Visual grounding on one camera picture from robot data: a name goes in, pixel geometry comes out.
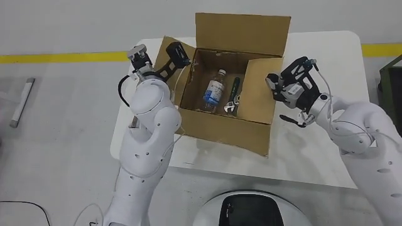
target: tool handle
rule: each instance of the tool handle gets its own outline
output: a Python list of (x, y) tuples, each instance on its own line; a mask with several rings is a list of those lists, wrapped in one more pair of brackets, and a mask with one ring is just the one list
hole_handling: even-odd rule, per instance
[(239, 86), (240, 86), (240, 78), (236, 77), (236, 78), (234, 78), (234, 81), (233, 81), (231, 96), (229, 97), (229, 102), (234, 101), (234, 97), (237, 94), (237, 90), (239, 90)]

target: gray floor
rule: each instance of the gray floor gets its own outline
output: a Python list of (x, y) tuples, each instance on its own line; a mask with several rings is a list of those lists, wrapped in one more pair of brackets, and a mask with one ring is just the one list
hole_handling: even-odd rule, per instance
[(143, 38), (194, 36), (194, 13), (291, 16), (291, 32), (351, 30), (402, 42), (400, 0), (0, 0), (0, 54), (126, 50)]
[[(0, 91), (18, 94), (27, 77), (37, 80), (17, 129), (8, 126), (14, 105), (0, 102), (0, 200), (37, 202), (53, 225), (72, 225), (91, 202), (106, 210), (119, 167), (109, 153), (119, 108), (116, 85), (127, 65), (0, 64)], [(368, 70), (376, 71), (370, 65)], [(204, 202), (232, 188), (284, 196), (317, 226), (380, 225), (358, 190), (178, 168), (169, 168), (156, 189), (151, 223), (191, 225)], [(89, 210), (79, 225), (87, 225), (95, 212)], [(42, 226), (45, 221), (35, 207), (0, 203), (0, 225)]]

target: black cable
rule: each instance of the black cable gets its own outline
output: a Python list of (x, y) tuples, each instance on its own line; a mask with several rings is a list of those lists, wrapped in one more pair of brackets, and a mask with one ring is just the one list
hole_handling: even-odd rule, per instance
[(26, 202), (26, 201), (0, 201), (0, 203), (27, 203), (27, 204), (35, 205), (35, 206), (37, 206), (38, 208), (40, 208), (43, 211), (43, 213), (45, 214), (45, 217), (46, 217), (46, 221), (48, 222), (48, 226), (51, 226), (48, 214), (46, 213), (46, 210), (42, 206), (40, 206), (40, 205), (38, 205), (36, 203)]
[(123, 86), (123, 83), (129, 78), (129, 75), (124, 76), (120, 82), (119, 85), (117, 86), (117, 91), (119, 91), (119, 96), (120, 99), (125, 103), (126, 106), (130, 107), (130, 105), (128, 104), (128, 102), (124, 99), (123, 94), (121, 93), (121, 87)]

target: box flap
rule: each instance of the box flap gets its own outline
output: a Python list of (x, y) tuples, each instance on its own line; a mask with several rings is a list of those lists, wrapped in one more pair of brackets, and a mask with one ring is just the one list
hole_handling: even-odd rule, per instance
[(267, 74), (280, 72), (283, 58), (250, 60), (244, 76), (237, 117), (248, 121), (272, 124), (275, 100), (266, 85)]
[(197, 48), (283, 56), (290, 17), (196, 13)]
[[(158, 56), (156, 57), (156, 61), (155, 61), (155, 65), (154, 65), (154, 68), (156, 70), (161, 68), (162, 66), (164, 66), (169, 61), (169, 55), (166, 52), (166, 48), (168, 47), (168, 45), (170, 45), (170, 43), (177, 42), (177, 41), (178, 40), (171, 38), (171, 37), (167, 37), (167, 36), (163, 37), (161, 48), (159, 49), (159, 53), (158, 53)], [(183, 45), (185, 52), (187, 53), (187, 56), (192, 60), (194, 57), (195, 48), (192, 46), (189, 46), (183, 42), (181, 42), (181, 43)], [(173, 74), (173, 76), (167, 81), (169, 89), (173, 90), (175, 88), (175, 84), (176, 84), (177, 78), (178, 78), (181, 70), (184, 70), (184, 72), (182, 73), (182, 76), (180, 76), (180, 79), (177, 83), (176, 93), (175, 93), (175, 101), (174, 101), (175, 105), (180, 105), (180, 101), (181, 101), (182, 95), (184, 93), (184, 88), (186, 86), (187, 77), (188, 77), (188, 74), (190, 73), (190, 68), (191, 68), (191, 66), (187, 66), (184, 69), (178, 69), (175, 72), (175, 74)]]
[(179, 109), (188, 136), (250, 150), (262, 156), (269, 151), (270, 125), (205, 112)]

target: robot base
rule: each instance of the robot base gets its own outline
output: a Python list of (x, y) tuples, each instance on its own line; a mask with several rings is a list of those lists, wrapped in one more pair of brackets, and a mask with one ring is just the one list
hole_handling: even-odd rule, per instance
[(265, 191), (229, 191), (209, 200), (193, 226), (311, 226), (296, 206)]

